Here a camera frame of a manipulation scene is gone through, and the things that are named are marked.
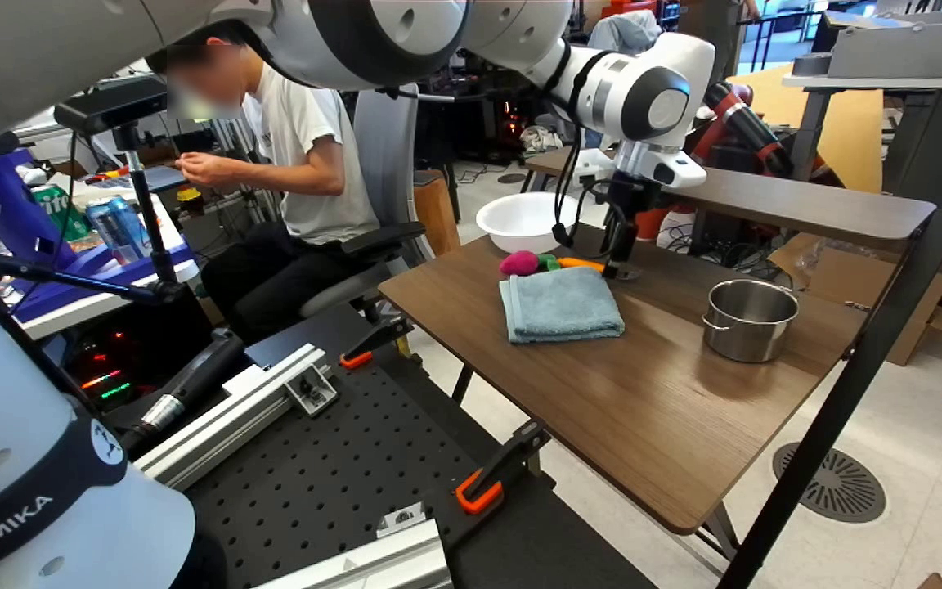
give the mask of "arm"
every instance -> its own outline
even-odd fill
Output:
[[[324,137],[310,148],[301,162],[276,168],[234,160],[234,184],[284,194],[339,196],[343,194],[343,151]]]
[[[314,141],[307,158],[288,168],[233,160],[233,158],[215,158],[215,153],[184,153],[178,168],[184,181],[195,187],[245,184],[259,190],[284,190],[284,194],[310,194],[310,196],[343,194],[343,151],[330,137]]]

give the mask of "folded cloth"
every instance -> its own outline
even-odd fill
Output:
[[[626,317],[601,276],[590,269],[540,272],[499,282],[507,341],[612,341],[626,334]]]

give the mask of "stainless steel bowl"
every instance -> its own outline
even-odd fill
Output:
[[[730,279],[708,293],[703,343],[736,363],[770,363],[794,317],[794,291],[758,279]]]

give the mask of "chair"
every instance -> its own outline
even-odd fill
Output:
[[[360,148],[363,181],[380,228],[343,242],[343,252],[358,258],[372,258],[372,266],[314,293],[301,308],[304,317],[339,301],[375,293],[380,282],[433,256],[412,207],[414,112],[414,85],[401,85],[395,97],[384,90],[358,94],[354,137]]]

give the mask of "man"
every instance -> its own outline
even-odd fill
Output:
[[[241,90],[260,103],[270,162],[215,153],[184,153],[180,172],[195,187],[277,190],[282,221],[215,256],[203,284],[241,341],[267,337],[301,321],[317,291],[367,269],[339,252],[343,240],[375,228],[354,132],[338,90],[282,78],[241,48]]]

